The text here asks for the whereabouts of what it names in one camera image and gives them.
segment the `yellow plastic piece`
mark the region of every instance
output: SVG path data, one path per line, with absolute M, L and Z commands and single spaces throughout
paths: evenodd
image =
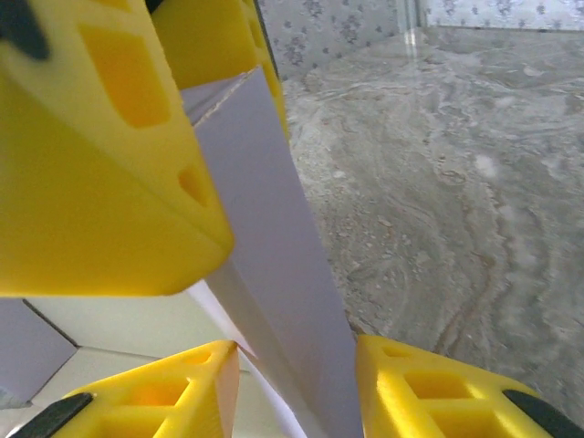
M 254 0 L 164 0 L 152 13 L 152 21 L 179 89 L 262 66 L 287 131 L 282 85 Z
M 238 384 L 236 344 L 212 342 L 71 392 L 94 399 L 53 437 L 229 437 Z
M 50 54 L 0 40 L 0 296 L 185 289 L 233 237 L 144 1 L 28 3 Z
M 527 386 L 422 349 L 359 336 L 366 438 L 550 438 L 502 390 Z

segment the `floral wallpaper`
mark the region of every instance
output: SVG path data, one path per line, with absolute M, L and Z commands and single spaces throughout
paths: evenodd
M 398 32 L 396 0 L 257 0 L 282 79 Z
M 430 26 L 584 30 L 584 0 L 425 0 Z

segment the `wall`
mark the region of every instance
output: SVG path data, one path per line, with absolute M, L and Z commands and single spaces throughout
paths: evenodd
M 398 32 L 396 0 L 258 0 L 280 76 Z
M 430 26 L 584 30 L 584 0 L 427 0 L 425 13 Z

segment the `white cardboard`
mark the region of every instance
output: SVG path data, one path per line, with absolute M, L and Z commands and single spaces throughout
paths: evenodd
M 208 93 L 183 93 L 236 238 L 206 279 L 216 301 L 191 293 L 214 307 L 306 436 L 359 438 L 355 342 L 266 80 L 260 68 L 224 86 L 213 105 Z M 204 115 L 192 110 L 197 94 Z M 285 410 L 288 433 L 301 436 Z

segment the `gray marble floor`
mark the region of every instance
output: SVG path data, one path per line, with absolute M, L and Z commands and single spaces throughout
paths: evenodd
M 420 31 L 286 93 L 353 325 L 584 423 L 584 34 Z

